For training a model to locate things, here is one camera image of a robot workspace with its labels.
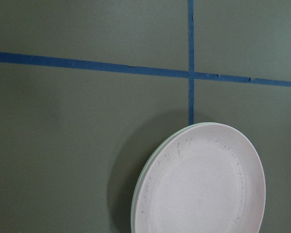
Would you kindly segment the beige plate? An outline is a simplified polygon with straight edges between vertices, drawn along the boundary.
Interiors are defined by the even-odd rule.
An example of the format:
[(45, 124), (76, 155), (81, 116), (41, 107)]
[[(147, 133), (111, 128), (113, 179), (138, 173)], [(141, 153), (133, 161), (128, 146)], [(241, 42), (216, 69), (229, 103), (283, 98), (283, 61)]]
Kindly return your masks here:
[(131, 201), (131, 208), (130, 208), (130, 230), (132, 233), (135, 233), (136, 230), (134, 229), (134, 222), (135, 222), (135, 209), (136, 209), (136, 205), (137, 205), (137, 200), (139, 197), (139, 191), (141, 189), (141, 186), (144, 182), (145, 176), (148, 173), (149, 167), (151, 167), (153, 160), (157, 157), (158, 153), (161, 152), (162, 149), (164, 149), (166, 147), (167, 144), (170, 143), (170, 141), (172, 141), (175, 137), (177, 137), (179, 134), (188, 131), (190, 128), (196, 128), (196, 127), (200, 127), (202, 125), (208, 125), (208, 124), (215, 124), (215, 122), (201, 122), (201, 123), (196, 123), (193, 125), (189, 125), (187, 127), (184, 127), (183, 129), (180, 129), (179, 131), (173, 133), (172, 135), (170, 135), (167, 139), (165, 139), (155, 150), (154, 152), (150, 155), (149, 159), (147, 160), (147, 162), (145, 163), (139, 177), (138, 180), (136, 182), (135, 188), (134, 188), (134, 192), (133, 192), (133, 196), (132, 196), (132, 201)]

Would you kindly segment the pink plate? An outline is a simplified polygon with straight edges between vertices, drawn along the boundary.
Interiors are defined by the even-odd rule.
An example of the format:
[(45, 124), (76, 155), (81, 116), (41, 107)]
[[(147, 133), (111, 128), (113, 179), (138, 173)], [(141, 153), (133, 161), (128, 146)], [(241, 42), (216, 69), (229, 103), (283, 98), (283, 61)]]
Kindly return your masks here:
[(153, 160), (139, 191), (136, 233), (257, 233), (266, 201), (263, 167), (240, 131), (190, 128)]

